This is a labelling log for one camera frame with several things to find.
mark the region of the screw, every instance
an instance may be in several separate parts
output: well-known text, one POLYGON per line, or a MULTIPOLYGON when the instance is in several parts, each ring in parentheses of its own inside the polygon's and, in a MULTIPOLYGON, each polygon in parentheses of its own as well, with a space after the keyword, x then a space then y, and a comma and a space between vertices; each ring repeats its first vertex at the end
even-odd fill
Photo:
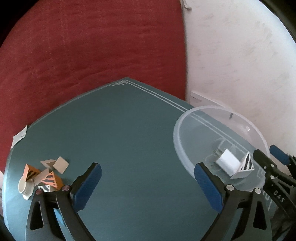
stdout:
POLYGON ((227 190, 229 190, 229 191, 233 191, 233 190, 234 190, 233 185, 227 185, 226 188, 227 188, 227 190))
POLYGON ((261 190, 259 188, 255 188, 255 193, 260 194, 261 190))
POLYGON ((43 193, 43 190, 41 188, 39 188, 39 189, 36 190, 35 193, 36 193, 36 195, 39 195, 39 194, 43 193))
POLYGON ((62 187, 62 190, 65 191, 65 192, 69 191, 69 189, 70 189, 70 185, 65 185, 65 186, 62 187))

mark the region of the green table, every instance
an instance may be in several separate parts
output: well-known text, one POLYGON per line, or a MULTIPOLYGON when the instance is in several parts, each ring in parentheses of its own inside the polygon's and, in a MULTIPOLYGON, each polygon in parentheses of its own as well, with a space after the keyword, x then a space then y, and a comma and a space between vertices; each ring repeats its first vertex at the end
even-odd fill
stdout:
POLYGON ((177 119, 192 106, 125 78, 87 92, 29 126, 11 150, 4 177, 4 218, 25 239, 30 207, 17 185, 25 164, 62 156, 72 184, 91 163, 102 178, 79 215, 99 241, 198 241, 217 213, 184 169, 173 145, 177 119))

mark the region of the orange block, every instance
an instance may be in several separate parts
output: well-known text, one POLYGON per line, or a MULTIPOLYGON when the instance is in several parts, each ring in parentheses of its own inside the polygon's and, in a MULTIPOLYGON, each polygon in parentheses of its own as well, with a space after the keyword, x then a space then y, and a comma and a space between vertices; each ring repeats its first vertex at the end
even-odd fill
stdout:
POLYGON ((58 175, 54 174, 54 172, 49 173, 48 176, 42 179, 41 182, 46 185, 50 185, 57 190, 60 190, 64 185, 62 179, 58 175))
POLYGON ((38 170, 35 167, 32 167, 28 164, 26 164, 25 169, 24 169, 24 174, 22 175, 24 179, 26 179, 26 181, 34 178, 35 176, 37 176, 41 171, 38 170))

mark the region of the wall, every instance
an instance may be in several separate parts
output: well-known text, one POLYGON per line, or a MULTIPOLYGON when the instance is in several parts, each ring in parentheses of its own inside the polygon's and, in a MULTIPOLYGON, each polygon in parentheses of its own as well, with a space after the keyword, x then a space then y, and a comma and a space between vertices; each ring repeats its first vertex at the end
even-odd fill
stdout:
POLYGON ((192 90, 251 120, 296 155, 296 44, 259 0, 186 0, 187 100, 192 90))

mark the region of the plastic bowl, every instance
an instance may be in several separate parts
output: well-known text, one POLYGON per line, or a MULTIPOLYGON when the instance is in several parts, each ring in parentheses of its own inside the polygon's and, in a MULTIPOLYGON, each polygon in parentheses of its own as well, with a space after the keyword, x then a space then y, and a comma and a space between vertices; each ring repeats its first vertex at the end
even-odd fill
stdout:
POLYGON ((178 157, 194 178, 194 167, 203 162, 225 185, 242 191, 262 188, 265 171, 254 161, 254 150, 270 157, 267 143, 257 127, 244 116, 219 106, 201 106, 186 111, 176 122, 173 140, 178 157), (251 153, 253 170, 246 178, 230 179, 215 161, 229 149, 237 159, 251 153))

